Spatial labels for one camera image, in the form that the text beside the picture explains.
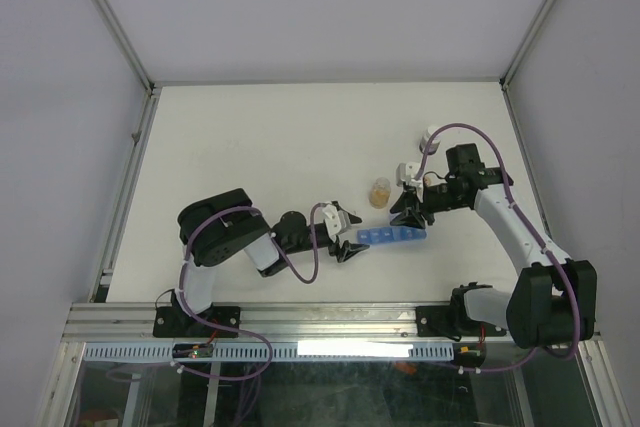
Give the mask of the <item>blue weekly pill organizer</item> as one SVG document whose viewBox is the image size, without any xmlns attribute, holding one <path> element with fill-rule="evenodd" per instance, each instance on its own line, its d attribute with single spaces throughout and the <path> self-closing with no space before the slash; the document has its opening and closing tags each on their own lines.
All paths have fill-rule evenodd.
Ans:
<svg viewBox="0 0 640 427">
<path fill-rule="evenodd" d="M 424 241 L 427 239 L 427 232 L 424 229 L 393 226 L 392 216 L 385 224 L 378 223 L 356 231 L 356 239 L 359 244 L 369 246 L 382 246 L 395 243 L 405 243 L 414 241 Z"/>
</svg>

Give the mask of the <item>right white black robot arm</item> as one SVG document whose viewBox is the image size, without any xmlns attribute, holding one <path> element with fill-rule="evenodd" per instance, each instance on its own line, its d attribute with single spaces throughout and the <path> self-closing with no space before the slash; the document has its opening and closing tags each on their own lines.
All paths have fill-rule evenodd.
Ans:
<svg viewBox="0 0 640 427">
<path fill-rule="evenodd" d="M 475 144 L 446 152 L 448 173 L 428 186 L 416 162 L 401 163 L 396 182 L 402 193 L 391 207 L 392 225 L 424 230 L 439 213 L 474 211 L 492 230 L 517 273 L 509 292 L 471 282 L 452 291 L 444 313 L 429 320 L 439 334 L 458 340 L 492 325 L 510 333 L 522 349 L 550 349 L 592 338 L 597 273 L 540 234 L 511 193 L 512 179 L 488 167 Z"/>
</svg>

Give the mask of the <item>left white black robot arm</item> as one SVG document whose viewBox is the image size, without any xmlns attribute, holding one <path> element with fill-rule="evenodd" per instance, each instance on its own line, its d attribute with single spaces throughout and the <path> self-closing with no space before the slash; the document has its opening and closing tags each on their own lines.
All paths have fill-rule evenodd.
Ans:
<svg viewBox="0 0 640 427">
<path fill-rule="evenodd" d="M 183 244 L 178 285 L 171 306 L 156 310 L 156 319 L 165 320 L 164 329 L 173 336 L 203 335 L 209 322 L 223 325 L 225 337 L 236 335 L 230 317 L 217 316 L 212 291 L 215 268 L 239 252 L 263 278 L 288 269 L 309 285 L 319 275 L 320 250 L 344 263 L 369 248 L 340 238 L 362 219 L 336 201 L 314 205 L 309 216 L 287 211 L 271 226 L 242 188 L 185 207 L 177 222 Z"/>
</svg>

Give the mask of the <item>clear capsule bottle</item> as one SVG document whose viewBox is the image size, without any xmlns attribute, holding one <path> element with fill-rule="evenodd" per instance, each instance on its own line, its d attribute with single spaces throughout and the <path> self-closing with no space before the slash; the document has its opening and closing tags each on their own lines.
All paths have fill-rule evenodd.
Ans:
<svg viewBox="0 0 640 427">
<path fill-rule="evenodd" d="M 377 178 L 369 193 L 369 202 L 376 209 L 383 209 L 388 205 L 391 195 L 391 184 L 386 177 Z"/>
</svg>

